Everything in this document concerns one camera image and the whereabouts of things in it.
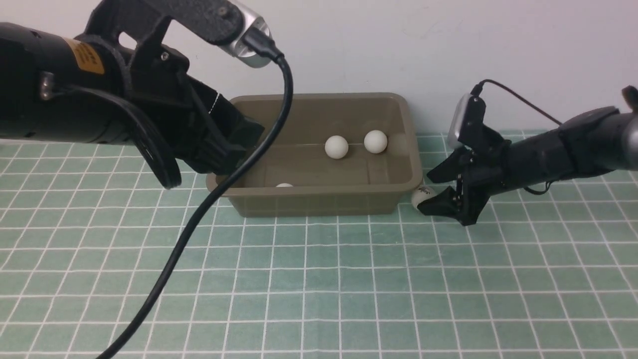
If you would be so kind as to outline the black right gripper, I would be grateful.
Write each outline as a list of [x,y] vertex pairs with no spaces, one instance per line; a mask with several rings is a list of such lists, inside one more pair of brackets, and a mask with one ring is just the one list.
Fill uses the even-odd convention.
[[460,135],[452,130],[454,151],[428,171],[427,177],[432,182],[456,180],[455,187],[420,202],[418,210],[423,215],[456,219],[463,226],[477,222],[490,198],[488,190],[503,177],[502,156],[511,141],[489,127],[472,130],[469,140],[486,145],[487,152],[479,153],[474,147],[463,145]]

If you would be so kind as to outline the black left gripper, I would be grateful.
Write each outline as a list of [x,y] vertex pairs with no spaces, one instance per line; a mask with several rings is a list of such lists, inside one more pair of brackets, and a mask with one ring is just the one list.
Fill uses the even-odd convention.
[[131,101],[157,125],[177,159],[199,174],[230,175],[265,128],[199,80],[180,79],[176,70],[161,60],[133,69]]

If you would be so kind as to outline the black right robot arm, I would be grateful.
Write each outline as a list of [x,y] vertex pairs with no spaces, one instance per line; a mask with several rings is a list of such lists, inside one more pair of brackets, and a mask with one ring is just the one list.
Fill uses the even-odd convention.
[[473,225],[495,195],[533,185],[575,178],[600,177],[638,168],[638,93],[627,86],[622,94],[630,112],[614,106],[583,112],[556,129],[513,143],[484,124],[486,104],[477,84],[457,104],[448,133],[453,152],[428,178],[434,183],[455,181],[417,209],[426,216]]

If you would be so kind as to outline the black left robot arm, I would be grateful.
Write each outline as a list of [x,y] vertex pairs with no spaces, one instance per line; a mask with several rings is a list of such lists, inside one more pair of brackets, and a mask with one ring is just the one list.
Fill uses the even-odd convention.
[[135,146],[157,176],[177,161],[225,175],[264,132],[214,89],[187,75],[189,61],[112,53],[14,23],[1,24],[1,138]]

